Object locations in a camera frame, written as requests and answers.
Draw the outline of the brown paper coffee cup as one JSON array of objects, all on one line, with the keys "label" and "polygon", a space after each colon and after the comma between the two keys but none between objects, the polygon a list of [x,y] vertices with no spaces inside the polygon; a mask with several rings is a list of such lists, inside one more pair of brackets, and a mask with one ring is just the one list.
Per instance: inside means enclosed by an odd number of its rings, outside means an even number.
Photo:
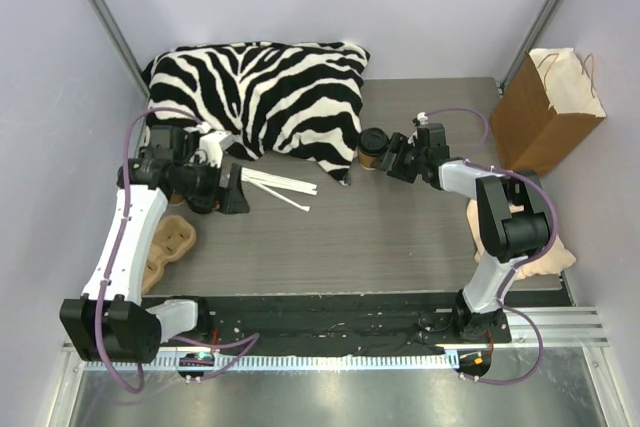
[{"label": "brown paper coffee cup", "polygon": [[362,168],[368,171],[376,170],[380,165],[380,158],[384,156],[384,153],[380,152],[367,152],[363,150],[358,151],[358,160]]}]

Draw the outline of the black cup lid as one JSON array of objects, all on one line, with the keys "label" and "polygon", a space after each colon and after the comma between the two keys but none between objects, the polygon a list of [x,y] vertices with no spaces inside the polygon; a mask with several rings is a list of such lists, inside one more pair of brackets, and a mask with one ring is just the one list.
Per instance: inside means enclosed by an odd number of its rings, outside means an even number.
[{"label": "black cup lid", "polygon": [[358,140],[358,149],[367,155],[378,156],[386,152],[389,146],[388,135],[378,127],[364,129]]}]

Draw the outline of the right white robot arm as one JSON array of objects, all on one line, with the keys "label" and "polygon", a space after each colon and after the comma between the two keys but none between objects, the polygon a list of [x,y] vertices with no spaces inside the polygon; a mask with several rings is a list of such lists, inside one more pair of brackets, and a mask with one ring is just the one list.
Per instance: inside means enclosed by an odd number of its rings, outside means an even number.
[{"label": "right white robot arm", "polygon": [[395,132],[374,150],[371,166],[388,176],[474,200],[484,253],[454,302],[451,327],[465,342],[481,342],[501,323],[504,297],[517,272],[553,245],[550,200],[533,172],[515,173],[453,157],[444,126],[423,123],[407,137]]}]

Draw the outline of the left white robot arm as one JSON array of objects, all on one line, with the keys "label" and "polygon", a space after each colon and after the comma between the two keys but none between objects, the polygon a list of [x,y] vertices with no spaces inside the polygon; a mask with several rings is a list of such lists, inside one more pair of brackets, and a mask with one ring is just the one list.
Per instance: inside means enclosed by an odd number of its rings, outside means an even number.
[{"label": "left white robot arm", "polygon": [[98,264],[81,295],[63,301],[59,317],[84,361],[146,364],[160,346],[180,335],[205,344],[213,322],[203,300],[170,298],[142,305],[144,270],[154,234],[172,196],[183,197],[195,213],[245,214],[250,208],[241,185],[242,168],[232,164],[220,183],[224,152],[235,139],[204,126],[149,128],[137,154],[118,170],[116,209]]}]

